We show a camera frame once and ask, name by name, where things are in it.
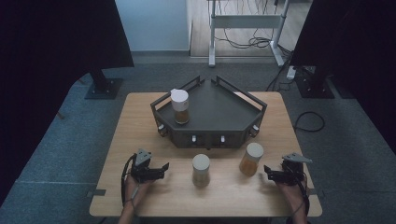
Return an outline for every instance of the pill bottle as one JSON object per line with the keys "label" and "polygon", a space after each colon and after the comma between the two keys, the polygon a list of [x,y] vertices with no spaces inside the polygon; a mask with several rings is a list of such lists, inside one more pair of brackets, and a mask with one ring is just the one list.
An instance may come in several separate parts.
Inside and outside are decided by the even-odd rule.
{"label": "pill bottle", "polygon": [[189,93],[183,90],[171,90],[172,108],[175,112],[175,121],[179,124],[189,122]]}
{"label": "pill bottle", "polygon": [[210,160],[204,154],[198,154],[192,159],[192,183],[196,187],[205,187],[210,182]]}
{"label": "pill bottle", "polygon": [[259,161],[262,158],[264,149],[258,143],[250,143],[247,145],[247,150],[244,157],[239,164],[239,170],[247,176],[253,176],[257,172]]}

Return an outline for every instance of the white wall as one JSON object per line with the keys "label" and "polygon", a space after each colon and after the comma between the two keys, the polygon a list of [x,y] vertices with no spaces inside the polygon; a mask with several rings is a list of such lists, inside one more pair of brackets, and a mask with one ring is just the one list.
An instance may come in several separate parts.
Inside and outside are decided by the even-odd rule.
{"label": "white wall", "polygon": [[116,0],[130,50],[189,50],[189,1]]}

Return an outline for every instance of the wooden table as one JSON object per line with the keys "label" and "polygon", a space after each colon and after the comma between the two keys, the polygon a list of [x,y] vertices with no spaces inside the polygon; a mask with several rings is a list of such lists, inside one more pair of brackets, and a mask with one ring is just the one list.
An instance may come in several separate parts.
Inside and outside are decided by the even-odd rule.
{"label": "wooden table", "polygon": [[[120,177],[125,162],[143,148],[152,153],[150,168],[170,162],[165,178],[149,189],[136,213],[141,217],[287,217],[290,210],[274,181],[267,179],[266,164],[281,170],[282,156],[302,154],[292,129],[282,96],[278,92],[251,92],[268,104],[261,131],[241,148],[176,148],[168,137],[160,137],[149,106],[164,92],[130,93],[122,109],[113,141],[97,189],[104,196],[94,196],[90,213],[95,217],[118,217],[122,210]],[[248,143],[264,147],[258,172],[246,177],[239,171]],[[197,189],[191,181],[192,158],[200,153],[210,158],[210,184]],[[313,188],[310,174],[308,187]],[[322,209],[317,195],[310,196],[310,217],[318,217]]]}

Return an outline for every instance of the gray carpet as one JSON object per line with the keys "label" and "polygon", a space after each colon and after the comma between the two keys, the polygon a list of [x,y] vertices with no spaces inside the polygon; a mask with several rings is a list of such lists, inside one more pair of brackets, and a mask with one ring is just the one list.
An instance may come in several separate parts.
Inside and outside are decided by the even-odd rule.
{"label": "gray carpet", "polygon": [[[92,80],[76,82],[34,155],[0,209],[0,223],[99,223],[89,214],[123,103],[129,92],[169,91],[194,77],[224,77],[246,91],[265,91],[276,76],[274,63],[138,63],[105,70],[123,83],[115,100],[85,100]],[[280,81],[285,80],[285,73]],[[394,223],[396,157],[354,99],[303,99],[295,83],[281,91],[292,122],[305,111],[319,113],[323,130],[296,134],[323,208],[312,223]],[[316,129],[321,120],[303,117],[298,126]],[[107,218],[103,223],[117,223]],[[274,218],[272,223],[284,223]],[[264,218],[224,218],[220,223],[263,223]],[[142,218],[141,223],[214,223],[212,219]]]}

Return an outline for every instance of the black stand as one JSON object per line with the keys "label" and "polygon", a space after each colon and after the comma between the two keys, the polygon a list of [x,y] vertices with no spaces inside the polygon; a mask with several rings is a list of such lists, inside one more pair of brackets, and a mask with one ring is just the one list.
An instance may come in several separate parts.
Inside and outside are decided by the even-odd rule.
{"label": "black stand", "polygon": [[333,99],[332,90],[326,82],[327,72],[317,67],[315,72],[304,67],[298,69],[294,78],[303,98]]}
{"label": "black stand", "polygon": [[114,100],[119,92],[122,79],[106,78],[102,69],[94,69],[90,74],[93,79],[93,83],[85,95],[85,99]]}

